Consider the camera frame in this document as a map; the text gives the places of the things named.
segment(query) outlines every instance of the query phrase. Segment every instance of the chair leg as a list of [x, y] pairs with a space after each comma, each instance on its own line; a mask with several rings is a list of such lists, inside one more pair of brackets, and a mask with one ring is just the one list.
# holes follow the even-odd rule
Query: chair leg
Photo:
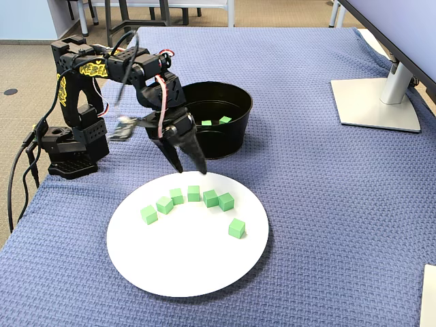
[[80, 27], [82, 28], [83, 36], [88, 36], [87, 18], [84, 15], [83, 0], [77, 0], [77, 9], [79, 11]]
[[228, 26], [234, 27], [234, 0], [227, 0]]
[[[121, 12], [121, 19], [124, 20], [129, 20], [129, 10], [127, 9], [127, 2], [126, 0], [119, 0], [119, 4], [120, 4], [120, 12]], [[131, 27], [125, 27], [124, 28], [124, 33], [127, 33], [128, 31], [131, 31]], [[126, 39], [127, 43], [130, 42], [131, 38], [128, 37]]]
[[343, 20], [345, 18], [345, 14], [347, 13], [347, 10], [345, 9], [345, 7], [342, 5], [341, 9], [339, 10], [339, 17], [338, 17], [338, 22], [336, 23], [336, 27], [340, 28], [343, 25]]
[[334, 0], [332, 16], [330, 17], [330, 24], [328, 24], [328, 27], [330, 28], [334, 27], [334, 23], [336, 22], [336, 16], [338, 14], [338, 9], [339, 9], [339, 0]]
[[71, 3], [69, 1], [68, 1], [68, 10], [69, 10], [69, 17], [71, 18], [71, 20], [74, 20], [73, 8], [71, 8]]
[[182, 16], [183, 16], [183, 24], [188, 25], [189, 24], [189, 9], [188, 8], [182, 8]]
[[155, 8], [154, 7], [150, 7], [150, 19], [151, 20], [156, 20], [156, 14], [155, 14]]
[[89, 11], [91, 12], [91, 17], [93, 18], [94, 25], [98, 25], [97, 9], [95, 9], [91, 0], [88, 0], [88, 7]]
[[112, 20], [110, 17], [110, 0], [104, 0], [104, 13], [106, 15], [106, 36], [108, 38], [108, 46], [113, 46], [112, 43]]

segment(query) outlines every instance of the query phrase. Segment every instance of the blue blanket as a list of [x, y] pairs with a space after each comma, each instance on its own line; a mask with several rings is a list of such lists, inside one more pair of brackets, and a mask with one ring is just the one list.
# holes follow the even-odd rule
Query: blue blanket
[[[266, 250], [242, 279], [205, 296], [164, 298], [124, 280], [106, 250], [112, 213], [137, 187], [174, 172], [137, 129], [110, 143], [98, 173], [42, 183], [0, 252], [0, 325], [418, 326], [424, 264], [436, 264], [435, 117], [412, 89], [421, 134], [342, 126], [330, 85], [386, 77], [389, 61], [355, 29], [139, 35], [153, 53], [176, 53], [171, 70], [182, 84], [216, 80], [252, 95], [242, 149], [208, 169], [260, 199]], [[104, 87], [111, 104], [118, 89]], [[121, 112], [149, 111], [127, 87]], [[113, 110], [106, 122], [113, 131]]]

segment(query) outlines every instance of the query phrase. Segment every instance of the green cube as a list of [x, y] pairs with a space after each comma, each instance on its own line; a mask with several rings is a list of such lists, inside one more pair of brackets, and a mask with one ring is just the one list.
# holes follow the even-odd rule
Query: green cube
[[200, 186], [188, 186], [188, 202], [200, 202]]
[[222, 196], [218, 197], [218, 205], [223, 211], [233, 209], [234, 198], [230, 195], [230, 193], [223, 194]]
[[157, 211], [167, 215], [174, 208], [174, 204], [170, 198], [163, 196], [156, 202], [156, 207]]
[[141, 209], [141, 217], [142, 220], [147, 223], [147, 225], [150, 225], [151, 223], [157, 221], [157, 212], [153, 206], [146, 206], [145, 208]]
[[241, 238], [245, 232], [245, 222], [239, 219], [233, 219], [233, 221], [229, 225], [229, 235]]
[[218, 196], [215, 190], [206, 191], [203, 193], [203, 201], [207, 208], [218, 205]]
[[223, 118], [221, 118], [221, 119], [219, 120], [219, 123], [220, 123], [220, 124], [226, 124], [226, 123], [228, 123], [228, 122], [231, 121], [231, 120], [232, 120], [231, 118], [226, 117], [226, 116], [223, 116]]
[[172, 198], [173, 205], [182, 204], [184, 202], [181, 189], [171, 189], [170, 196]]

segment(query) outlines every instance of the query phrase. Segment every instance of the white wire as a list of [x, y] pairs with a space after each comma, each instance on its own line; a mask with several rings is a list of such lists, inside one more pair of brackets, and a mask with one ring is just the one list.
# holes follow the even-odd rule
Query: white wire
[[[97, 87], [95, 86], [95, 78], [93, 78], [93, 86], [94, 86], [95, 92], [97, 92], [97, 94], [101, 97], [101, 99], [102, 99], [103, 101], [106, 102], [106, 105], [109, 106], [109, 101], [106, 100], [106, 99], [103, 97], [103, 95], [101, 95], [101, 93], [100, 93], [99, 91], [97, 91]], [[105, 108], [105, 110], [103, 111], [103, 113], [99, 114], [98, 117], [101, 117], [101, 116], [104, 116], [105, 114], [107, 114], [108, 111], [107, 111], [106, 109], [107, 109], [107, 108]]]
[[166, 97], [167, 97], [167, 89], [166, 89], [166, 84], [165, 81], [162, 79], [161, 76], [156, 75], [155, 76], [156, 81], [160, 84], [161, 89], [162, 89], [162, 107], [161, 107], [161, 116], [159, 118], [159, 125], [157, 126], [157, 137], [158, 138], [162, 138], [163, 134], [162, 134], [162, 127], [163, 127], [163, 121], [164, 121], [164, 117], [165, 117], [165, 111], [166, 111]]

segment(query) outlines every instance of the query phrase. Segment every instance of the black cable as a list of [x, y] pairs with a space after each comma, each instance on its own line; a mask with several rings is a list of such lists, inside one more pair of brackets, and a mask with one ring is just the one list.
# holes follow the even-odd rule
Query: black cable
[[136, 31], [128, 31], [125, 35], [123, 35], [122, 37], [121, 37], [121, 41], [122, 40], [124, 40], [124, 38], [126, 38], [128, 35], [130, 35], [130, 34], [133, 34], [134, 36], [135, 36], [135, 40], [136, 40], [136, 44], [135, 44], [135, 50], [134, 50], [134, 55], [131, 57], [131, 59], [130, 59], [130, 62], [129, 62], [129, 65], [127, 66], [127, 69], [125, 70], [125, 74], [124, 74], [124, 77], [123, 77], [123, 80], [121, 81], [121, 83], [123, 83], [123, 85], [121, 85], [121, 89], [120, 89], [120, 91], [118, 92], [118, 97], [116, 98], [116, 101], [115, 101], [115, 108], [118, 108], [118, 105], [119, 105], [119, 103], [120, 103], [120, 100], [121, 100], [121, 96], [123, 95], [123, 91], [124, 91], [124, 87], [125, 87], [125, 83], [127, 83], [127, 79], [129, 78], [129, 75], [130, 75], [130, 72], [131, 72], [131, 68], [132, 68], [132, 66], [134, 65], [134, 62], [135, 62], [135, 59], [136, 59], [136, 56], [138, 55], [138, 51], [139, 51], [139, 37], [138, 37], [138, 35], [136, 34]]
[[12, 219], [13, 218], [12, 217], [12, 183], [14, 182], [15, 168], [16, 168], [16, 165], [18, 163], [18, 160], [20, 159], [22, 152], [24, 151], [26, 146], [29, 146], [32, 143], [34, 137], [35, 137], [35, 134], [33, 132], [31, 132], [22, 141], [20, 150], [18, 150], [18, 152], [15, 156], [14, 163], [12, 164], [11, 172], [9, 175], [9, 183], [7, 185], [7, 217], [9, 219], [9, 229], [10, 229], [11, 233], [14, 230], [14, 221]]
[[[38, 143], [32, 142], [26, 149], [27, 158], [29, 159], [29, 166], [35, 161], [35, 155], [33, 154], [33, 150], [37, 147]], [[37, 165], [31, 169], [33, 180], [35, 180], [36, 188], [40, 187], [40, 178], [38, 176], [38, 168]]]
[[12, 220], [12, 183], [14, 182], [16, 164], [18, 163], [18, 159], [20, 159], [20, 156], [25, 148], [26, 146], [22, 145], [15, 156], [14, 163], [12, 164], [11, 172], [9, 174], [9, 184], [7, 185], [7, 216], [9, 218], [9, 230], [11, 233], [14, 230], [14, 221]]
[[114, 48], [112, 49], [112, 51], [110, 52], [110, 55], [113, 56], [115, 55], [116, 50], [118, 49], [118, 47], [121, 45], [121, 43], [123, 43], [123, 41], [125, 39], [127, 39], [130, 35], [135, 36], [136, 32], [135, 31], [128, 31], [126, 34], [124, 34], [122, 37], [120, 37], [120, 39], [118, 40], [118, 42], [115, 44]]

